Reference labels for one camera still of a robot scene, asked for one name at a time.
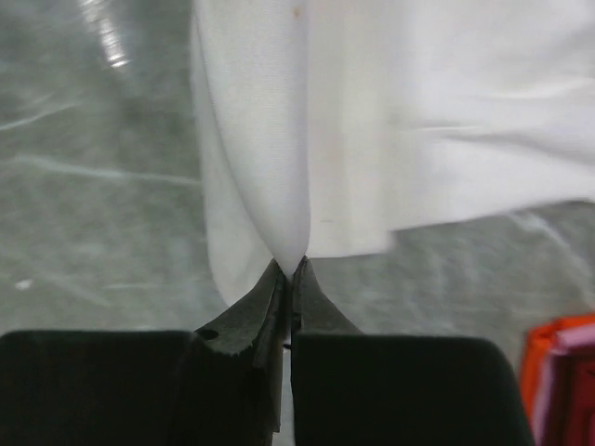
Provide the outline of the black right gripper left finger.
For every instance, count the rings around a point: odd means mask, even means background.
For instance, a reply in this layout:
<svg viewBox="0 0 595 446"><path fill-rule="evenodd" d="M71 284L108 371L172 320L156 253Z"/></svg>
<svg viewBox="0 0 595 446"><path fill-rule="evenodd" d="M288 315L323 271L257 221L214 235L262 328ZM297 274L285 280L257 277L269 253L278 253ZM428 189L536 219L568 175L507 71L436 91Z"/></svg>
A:
<svg viewBox="0 0 595 446"><path fill-rule="evenodd" d="M269 445L280 427L286 280L275 263L194 331L1 338L5 445Z"/></svg>

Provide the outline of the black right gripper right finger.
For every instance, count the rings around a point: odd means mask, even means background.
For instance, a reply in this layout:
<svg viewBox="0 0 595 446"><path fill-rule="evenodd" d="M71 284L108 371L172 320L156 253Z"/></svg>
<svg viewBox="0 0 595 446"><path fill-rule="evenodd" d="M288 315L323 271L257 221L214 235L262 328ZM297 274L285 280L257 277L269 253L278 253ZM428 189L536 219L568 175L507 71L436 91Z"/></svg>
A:
<svg viewBox="0 0 595 446"><path fill-rule="evenodd" d="M298 445L530 445L511 365L468 336L365 334L324 294L309 260L292 290Z"/></svg>

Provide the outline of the cream white t-shirt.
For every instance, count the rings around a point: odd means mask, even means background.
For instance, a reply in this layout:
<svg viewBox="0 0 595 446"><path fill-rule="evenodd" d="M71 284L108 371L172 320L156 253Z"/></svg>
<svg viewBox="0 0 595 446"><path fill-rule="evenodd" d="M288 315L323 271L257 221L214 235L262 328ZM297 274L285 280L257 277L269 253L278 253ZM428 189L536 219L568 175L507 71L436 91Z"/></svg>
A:
<svg viewBox="0 0 595 446"><path fill-rule="evenodd" d="M210 268L377 254L396 230L594 197L590 1L196 1Z"/></svg>

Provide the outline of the orange folded t-shirt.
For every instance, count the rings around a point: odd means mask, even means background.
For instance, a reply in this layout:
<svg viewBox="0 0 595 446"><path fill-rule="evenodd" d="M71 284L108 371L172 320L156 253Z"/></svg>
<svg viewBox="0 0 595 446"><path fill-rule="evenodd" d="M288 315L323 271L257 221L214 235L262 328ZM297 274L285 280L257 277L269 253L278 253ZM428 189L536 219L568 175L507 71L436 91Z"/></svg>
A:
<svg viewBox="0 0 595 446"><path fill-rule="evenodd" d="M556 346L558 332L594 323L594 314L559 318L532 328L525 339L519 386L523 407L529 420L533 419L536 391L540 384L545 357Z"/></svg>

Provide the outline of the pink folded t-shirt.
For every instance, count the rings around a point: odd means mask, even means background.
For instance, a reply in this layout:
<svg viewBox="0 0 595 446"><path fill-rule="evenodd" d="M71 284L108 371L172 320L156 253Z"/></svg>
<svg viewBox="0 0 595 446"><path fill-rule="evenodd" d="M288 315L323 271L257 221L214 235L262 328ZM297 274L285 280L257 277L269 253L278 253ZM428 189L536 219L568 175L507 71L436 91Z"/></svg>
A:
<svg viewBox="0 0 595 446"><path fill-rule="evenodd" d="M537 445L594 443L594 325L549 338L540 367L532 429Z"/></svg>

